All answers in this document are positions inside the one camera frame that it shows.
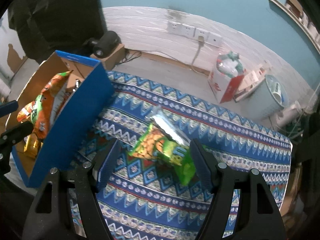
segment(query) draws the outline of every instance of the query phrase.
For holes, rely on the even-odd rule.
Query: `silver foil wrapper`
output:
[[[148,121],[152,121],[162,133],[172,138],[176,143],[189,147],[190,139],[180,129],[176,128],[169,118],[164,114],[160,105],[155,106],[152,111],[146,116]]]

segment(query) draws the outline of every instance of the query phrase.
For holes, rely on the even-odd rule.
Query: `blue wall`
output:
[[[276,52],[313,89],[319,83],[319,53],[296,23],[268,0],[101,0],[101,3],[103,7],[176,9],[226,24]]]

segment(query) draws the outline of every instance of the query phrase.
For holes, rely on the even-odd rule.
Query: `floor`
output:
[[[147,78],[166,86],[179,89],[184,93],[204,99],[209,103],[223,106],[243,117],[250,118],[245,108],[248,101],[247,99],[238,103],[230,101],[219,104],[208,84],[207,77],[195,73],[191,69],[140,57],[133,61],[118,65],[114,70]],[[271,128],[269,118],[257,122],[265,127]]]

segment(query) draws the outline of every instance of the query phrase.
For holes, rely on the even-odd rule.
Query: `cable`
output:
[[[140,50],[137,50],[137,51],[135,51],[135,53],[130,54],[130,56],[128,57],[129,54],[130,54],[130,53],[129,53],[129,50],[128,50],[128,49],[125,49],[124,59],[122,59],[119,63],[117,63],[116,66],[118,66],[118,65],[120,65],[120,64],[123,64],[123,63],[130,62],[130,61],[132,61],[132,60],[134,60],[134,59],[136,59],[136,58],[138,58],[138,57],[141,57],[142,52],[141,52]]]
[[[296,122],[296,124],[295,124],[295,125],[294,125],[294,127],[292,128],[291,132],[289,133],[288,138],[290,138],[290,135],[292,134],[292,132],[294,131],[294,129],[296,128],[296,126],[297,126],[297,125],[298,125],[298,123],[300,122],[301,117],[302,117],[302,116],[303,116],[303,114],[305,113],[305,111],[306,111],[306,109],[308,108],[308,106],[309,106],[309,104],[310,104],[310,102],[311,102],[312,98],[313,98],[313,97],[314,97],[314,95],[317,93],[317,91],[318,91],[319,87],[320,87],[320,83],[318,84],[318,86],[317,86],[316,90],[313,92],[313,94],[312,94],[312,96],[311,96],[311,98],[310,98],[310,100],[309,100],[309,102],[308,102],[307,106],[306,106],[305,108],[303,108],[302,113],[301,113],[301,115],[299,116],[298,121]]]
[[[197,52],[196,52],[196,54],[195,54],[195,56],[194,56],[194,58],[193,58],[193,60],[192,60],[192,63],[191,63],[190,65],[182,62],[181,60],[176,59],[175,57],[172,57],[172,56],[169,55],[169,54],[166,54],[166,53],[164,53],[164,52],[162,52],[162,51],[158,51],[158,50],[135,50],[135,52],[134,52],[130,57],[128,57],[128,55],[130,54],[130,53],[129,53],[129,49],[125,49],[125,57],[124,57],[124,59],[123,59],[122,61],[120,61],[119,63],[117,63],[116,66],[118,66],[118,65],[120,65],[120,64],[123,64],[123,63],[130,62],[130,61],[132,61],[132,60],[134,60],[134,59],[136,59],[136,58],[138,58],[138,57],[141,57],[142,52],[158,52],[158,53],[164,54],[164,55],[166,55],[166,56],[168,56],[168,57],[170,57],[170,58],[172,58],[172,59],[174,59],[174,60],[182,63],[183,65],[191,68],[194,72],[196,72],[196,73],[198,73],[198,74],[201,74],[201,75],[203,75],[203,76],[205,76],[205,77],[208,77],[206,74],[201,73],[201,72],[195,70],[195,69],[194,69],[194,66],[193,66],[193,64],[194,64],[196,58],[199,56],[200,50],[201,50],[201,48],[202,48],[203,46],[204,46],[204,38],[203,38],[202,36],[199,36],[199,38],[198,38],[198,50],[197,50]]]
[[[199,38],[198,38],[198,50],[197,50],[197,52],[196,52],[196,54],[195,54],[195,56],[194,56],[194,58],[193,58],[193,60],[192,60],[191,65],[188,65],[188,64],[182,62],[181,60],[178,60],[178,59],[176,59],[175,57],[172,57],[171,55],[169,55],[169,54],[167,54],[167,53],[164,53],[164,52],[162,52],[162,51],[159,51],[159,50],[137,50],[137,51],[142,51],[142,52],[158,52],[158,53],[164,54],[164,55],[166,55],[166,56],[168,56],[168,57],[170,57],[170,58],[172,58],[172,59],[174,59],[174,60],[182,63],[183,65],[187,66],[188,68],[191,68],[194,72],[196,72],[196,73],[198,73],[198,74],[201,74],[201,75],[203,75],[203,76],[205,76],[205,77],[208,77],[206,74],[201,73],[201,72],[195,70],[195,69],[194,69],[194,66],[193,66],[194,61],[195,61],[196,58],[198,57],[198,55],[199,55],[199,53],[200,53],[200,50],[201,50],[201,48],[202,48],[203,46],[204,46],[204,38],[203,38],[202,36],[199,36]]]

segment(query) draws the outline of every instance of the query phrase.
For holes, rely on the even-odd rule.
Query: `speaker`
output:
[[[108,57],[121,43],[120,37],[114,31],[107,31],[93,47],[93,53],[98,58]]]

